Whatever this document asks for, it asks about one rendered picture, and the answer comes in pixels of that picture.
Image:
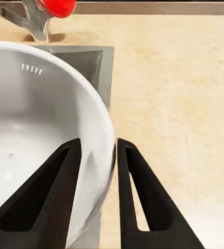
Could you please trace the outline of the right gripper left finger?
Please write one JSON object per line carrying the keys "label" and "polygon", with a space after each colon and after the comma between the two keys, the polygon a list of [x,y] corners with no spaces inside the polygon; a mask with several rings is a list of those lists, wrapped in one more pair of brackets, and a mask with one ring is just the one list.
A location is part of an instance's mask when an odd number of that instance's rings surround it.
{"label": "right gripper left finger", "polygon": [[0,249],[65,249],[81,144],[59,146],[0,207]]}

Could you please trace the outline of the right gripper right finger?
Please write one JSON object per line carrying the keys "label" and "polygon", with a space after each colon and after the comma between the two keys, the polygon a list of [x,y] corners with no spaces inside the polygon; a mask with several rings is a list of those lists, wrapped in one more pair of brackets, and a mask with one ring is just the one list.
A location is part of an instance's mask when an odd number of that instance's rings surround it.
{"label": "right gripper right finger", "polygon": [[[205,249],[138,148],[117,140],[121,249]],[[137,226],[130,176],[150,231]]]}

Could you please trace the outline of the coffee cup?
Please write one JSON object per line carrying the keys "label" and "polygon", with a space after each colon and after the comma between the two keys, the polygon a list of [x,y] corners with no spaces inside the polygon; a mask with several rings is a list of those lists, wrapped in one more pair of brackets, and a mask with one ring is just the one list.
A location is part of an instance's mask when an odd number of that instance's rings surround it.
{"label": "coffee cup", "polygon": [[116,163],[110,109],[62,59],[0,40],[0,207],[61,146],[80,138],[82,159],[65,249],[93,221]]}

